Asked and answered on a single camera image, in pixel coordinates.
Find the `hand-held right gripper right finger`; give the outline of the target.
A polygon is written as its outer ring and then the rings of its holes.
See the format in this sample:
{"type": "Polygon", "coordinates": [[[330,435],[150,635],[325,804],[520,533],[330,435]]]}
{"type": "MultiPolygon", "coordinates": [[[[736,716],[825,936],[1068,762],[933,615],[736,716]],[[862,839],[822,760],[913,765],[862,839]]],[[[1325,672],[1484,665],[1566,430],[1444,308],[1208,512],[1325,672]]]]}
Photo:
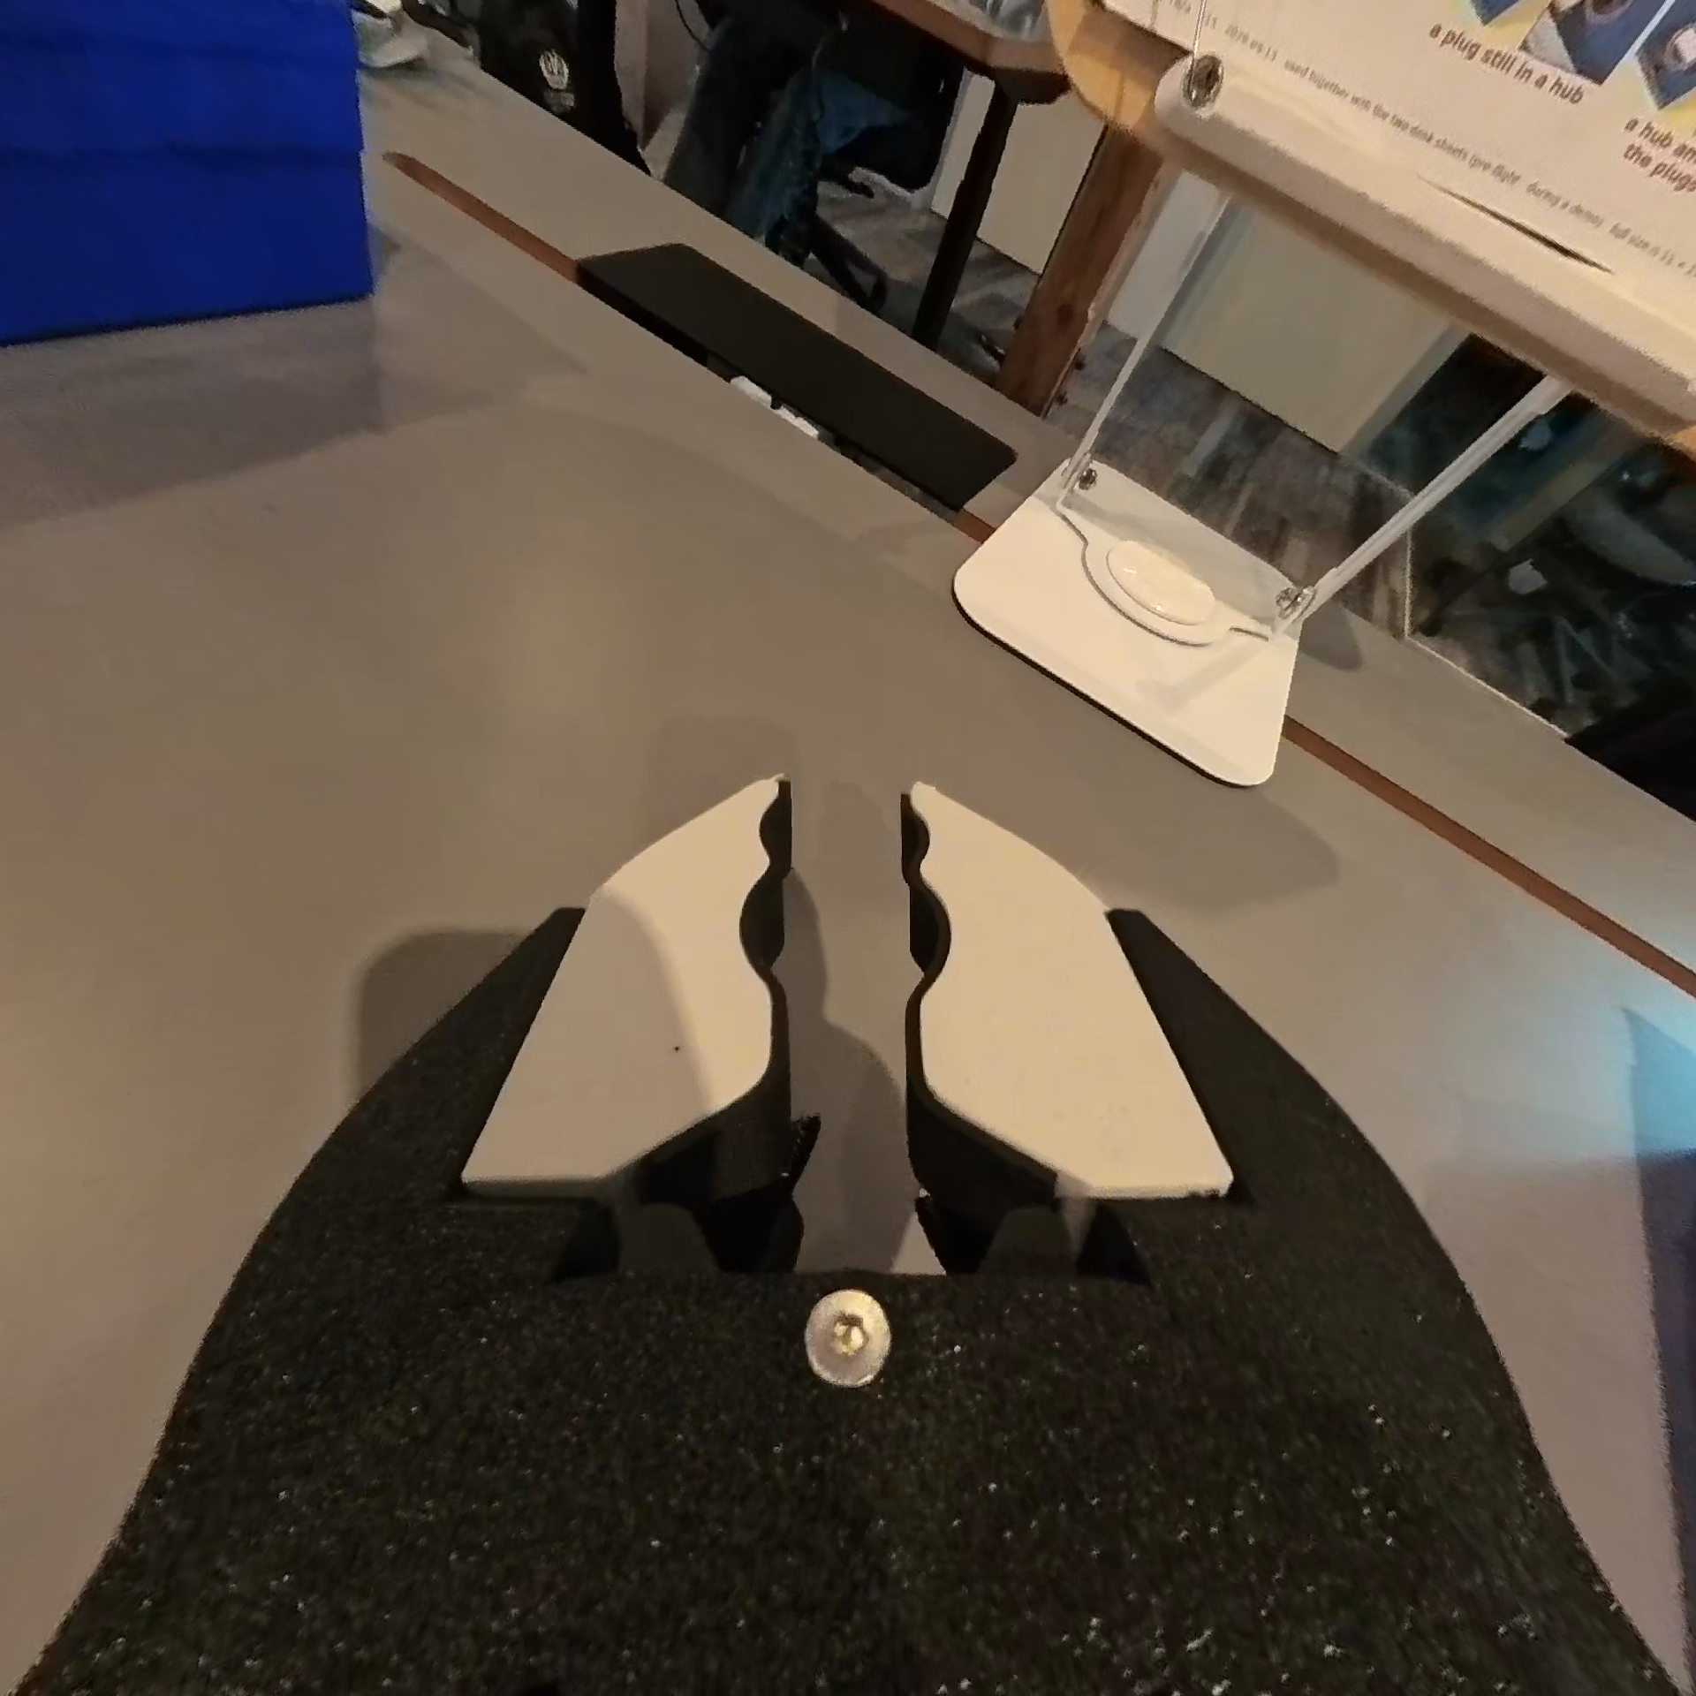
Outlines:
{"type": "Polygon", "coordinates": [[[913,1102],[1043,1199],[1227,1194],[1232,1165],[1096,893],[931,783],[904,796],[903,826],[913,1102]]]}

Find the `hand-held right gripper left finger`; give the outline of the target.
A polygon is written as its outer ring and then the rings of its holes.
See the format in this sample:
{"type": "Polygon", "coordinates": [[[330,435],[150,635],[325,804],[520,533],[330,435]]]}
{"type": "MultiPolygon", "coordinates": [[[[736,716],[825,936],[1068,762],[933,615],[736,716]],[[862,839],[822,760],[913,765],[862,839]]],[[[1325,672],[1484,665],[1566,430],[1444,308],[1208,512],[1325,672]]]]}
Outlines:
{"type": "Polygon", "coordinates": [[[719,1204],[795,1165],[791,783],[759,777],[626,859],[579,915],[460,1170],[487,1199],[719,1204]]]}

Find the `white document stand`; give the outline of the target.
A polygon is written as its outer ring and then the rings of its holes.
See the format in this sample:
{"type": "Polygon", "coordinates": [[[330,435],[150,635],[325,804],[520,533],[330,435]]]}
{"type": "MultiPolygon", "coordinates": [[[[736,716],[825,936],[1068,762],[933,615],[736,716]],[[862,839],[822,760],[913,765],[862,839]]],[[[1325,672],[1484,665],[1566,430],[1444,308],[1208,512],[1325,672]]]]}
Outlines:
{"type": "Polygon", "coordinates": [[[1066,464],[965,561],[954,597],[967,621],[1208,777],[1241,789],[1278,762],[1304,625],[1396,549],[1532,421],[1581,391],[1639,414],[1639,430],[1693,430],[1693,324],[1668,294],[1632,289],[1595,260],[1460,193],[1376,161],[1364,132],[1325,132],[1263,78],[1194,52],[1153,97],[1159,126],[1226,184],[1292,201],[1330,236],[1456,294],[1538,370],[1532,389],[1433,475],[1391,518],[1311,584],[1288,579],[1194,515],[1113,470],[1100,432],[1239,218],[1224,198],[1171,283],[1151,296],[1130,348],[1066,464]]]}

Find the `wooden desk black legs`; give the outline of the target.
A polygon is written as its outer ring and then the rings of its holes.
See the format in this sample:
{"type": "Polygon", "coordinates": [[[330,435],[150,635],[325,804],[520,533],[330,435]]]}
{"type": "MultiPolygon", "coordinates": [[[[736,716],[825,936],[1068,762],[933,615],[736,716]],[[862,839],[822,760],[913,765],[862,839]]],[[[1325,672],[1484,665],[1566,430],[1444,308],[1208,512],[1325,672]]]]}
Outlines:
{"type": "Polygon", "coordinates": [[[924,346],[940,350],[1013,119],[1023,107],[1058,100],[1070,84],[1044,2],[903,2],[882,4],[882,10],[898,14],[964,73],[989,84],[987,108],[954,191],[913,326],[924,346]]]}

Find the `black office chair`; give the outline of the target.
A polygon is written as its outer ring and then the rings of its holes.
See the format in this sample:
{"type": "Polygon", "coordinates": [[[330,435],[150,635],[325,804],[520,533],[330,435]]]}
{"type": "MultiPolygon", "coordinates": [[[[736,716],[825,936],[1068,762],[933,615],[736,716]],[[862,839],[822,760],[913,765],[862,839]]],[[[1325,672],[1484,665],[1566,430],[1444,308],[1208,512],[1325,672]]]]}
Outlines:
{"type": "Polygon", "coordinates": [[[861,307],[886,280],[822,237],[820,184],[870,171],[913,193],[931,181],[964,66],[874,4],[696,4],[701,37],[665,184],[804,267],[818,260],[861,307]]]}

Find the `black backpack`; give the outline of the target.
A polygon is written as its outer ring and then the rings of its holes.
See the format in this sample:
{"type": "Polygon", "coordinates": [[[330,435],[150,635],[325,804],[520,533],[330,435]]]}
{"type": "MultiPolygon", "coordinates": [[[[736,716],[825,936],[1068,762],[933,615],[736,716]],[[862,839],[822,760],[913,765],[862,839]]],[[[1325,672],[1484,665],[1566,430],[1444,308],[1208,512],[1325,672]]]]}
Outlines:
{"type": "Polygon", "coordinates": [[[618,78],[617,2],[482,2],[481,71],[644,176],[618,78]]]}

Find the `blue plastic bin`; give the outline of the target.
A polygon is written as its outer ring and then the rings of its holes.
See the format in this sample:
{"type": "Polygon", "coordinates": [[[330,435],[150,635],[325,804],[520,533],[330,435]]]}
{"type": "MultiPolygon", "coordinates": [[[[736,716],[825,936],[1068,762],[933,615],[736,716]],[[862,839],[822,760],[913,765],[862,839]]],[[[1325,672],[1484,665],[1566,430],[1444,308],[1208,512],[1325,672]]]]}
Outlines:
{"type": "Polygon", "coordinates": [[[358,73],[350,4],[5,2],[5,345],[370,296],[358,73]]]}

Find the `brown wooden post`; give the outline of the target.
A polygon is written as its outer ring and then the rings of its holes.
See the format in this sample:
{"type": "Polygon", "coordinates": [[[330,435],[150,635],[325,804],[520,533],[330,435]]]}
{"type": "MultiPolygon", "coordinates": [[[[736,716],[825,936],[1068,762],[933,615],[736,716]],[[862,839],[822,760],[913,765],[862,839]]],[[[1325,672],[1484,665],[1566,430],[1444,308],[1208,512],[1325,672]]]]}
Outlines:
{"type": "Polygon", "coordinates": [[[1002,362],[998,389],[1007,399],[1034,415],[1050,411],[1175,181],[1149,143],[1104,126],[1002,362]]]}

